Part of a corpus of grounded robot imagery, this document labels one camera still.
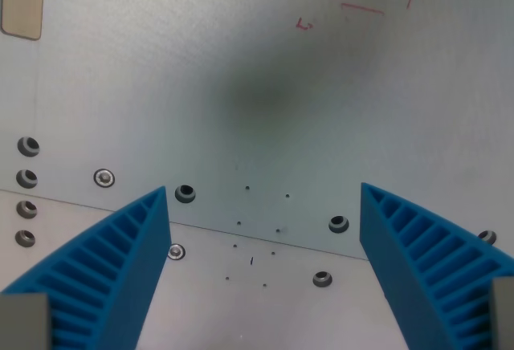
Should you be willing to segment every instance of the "blue ribbed pad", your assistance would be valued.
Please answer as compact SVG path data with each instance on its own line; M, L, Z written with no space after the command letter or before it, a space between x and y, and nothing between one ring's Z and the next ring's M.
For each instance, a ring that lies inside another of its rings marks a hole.
M512 258L365 183L361 243L410 350L491 348L491 281L514 275Z
M133 350L170 244L161 187L73 238L3 292L48 294L54 350Z

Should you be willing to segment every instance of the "screw hole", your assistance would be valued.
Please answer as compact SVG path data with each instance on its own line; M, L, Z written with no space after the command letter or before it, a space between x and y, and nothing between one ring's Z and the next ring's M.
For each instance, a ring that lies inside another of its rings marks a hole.
M27 171L25 172L25 174L27 175L27 177L28 177L30 180L37 180L37 177L35 176L35 173L33 173L32 171L27 170Z
M16 173L16 181L23 188L31 189L34 188L38 184L38 177L35 176L35 173L28 169L22 169Z
M14 239L20 246L25 248L32 247L35 244L35 236L30 231L26 230L18 231Z
M180 203L191 203L196 198L196 192L190 185L179 185L177 189L175 189L175 198L180 201Z
M330 219L328 228L335 234L341 234L345 232L349 227L349 221L344 216L334 216Z
M16 205L16 212L25 219L32 219L38 214L37 207L30 201L20 201Z
M493 245L496 242L496 232L491 230L485 230L479 234L479 238Z
M181 185L180 190L185 195L191 195L194 192L193 187L191 187L190 185Z
M18 151L23 156L34 157L39 153L39 144L32 137L22 137L18 140Z
M332 276L327 271L316 272L312 282L317 287L328 287L332 284Z

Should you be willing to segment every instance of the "gray block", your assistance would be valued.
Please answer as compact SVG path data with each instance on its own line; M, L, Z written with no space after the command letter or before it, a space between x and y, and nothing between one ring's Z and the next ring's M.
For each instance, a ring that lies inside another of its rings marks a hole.
M51 350L51 314L46 294L0 294L0 348Z
M514 277L494 278L489 295L492 348L514 349Z

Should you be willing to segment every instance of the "silver washer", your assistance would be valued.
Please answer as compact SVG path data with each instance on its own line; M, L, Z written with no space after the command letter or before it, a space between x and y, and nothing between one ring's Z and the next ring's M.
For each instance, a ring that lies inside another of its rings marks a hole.
M172 260L180 260L186 256L186 250L180 244L174 243L168 251L168 258Z
M114 175L108 169L98 169L94 175L95 183L102 188L108 188L114 184Z

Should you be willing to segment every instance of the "metal plate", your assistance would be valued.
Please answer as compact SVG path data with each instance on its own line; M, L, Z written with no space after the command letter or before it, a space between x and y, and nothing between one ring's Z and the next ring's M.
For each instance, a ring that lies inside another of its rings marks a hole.
M16 214L21 200L38 206L35 219ZM108 215L3 191L0 211L0 290ZM14 242L20 228L34 233L33 247ZM186 256L165 264L137 350L407 350L369 262L189 226L171 230ZM332 274L330 287L312 284L318 271Z
M188 184L173 222L362 258L368 181L514 238L514 0L407 2L45 0L39 43L0 37L0 185L114 210Z

